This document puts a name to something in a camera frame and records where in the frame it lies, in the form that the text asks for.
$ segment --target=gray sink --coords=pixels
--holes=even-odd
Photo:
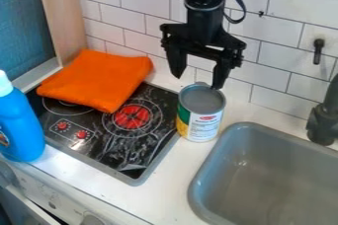
[[[219,138],[191,182],[194,212],[216,225],[337,225],[338,153],[255,124]]]

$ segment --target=bottle cap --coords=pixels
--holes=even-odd
[[[13,85],[8,79],[6,73],[0,70],[0,97],[5,97],[13,91]]]

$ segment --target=detergent bottle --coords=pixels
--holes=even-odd
[[[0,152],[10,160],[30,162],[44,146],[42,127],[25,94],[0,70]]]

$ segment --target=stovetop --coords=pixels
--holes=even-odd
[[[130,185],[144,182],[177,140],[178,96],[142,83],[113,114],[27,94],[53,147]]]

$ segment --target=black cable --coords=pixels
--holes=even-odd
[[[228,15],[225,14],[225,12],[223,13],[224,14],[224,17],[231,23],[231,24],[239,24],[241,22],[244,21],[245,17],[246,17],[246,6],[243,2],[243,0],[235,0],[238,5],[240,6],[240,8],[242,9],[243,11],[243,16],[242,18],[238,19],[238,20],[233,20],[231,17],[229,17]]]

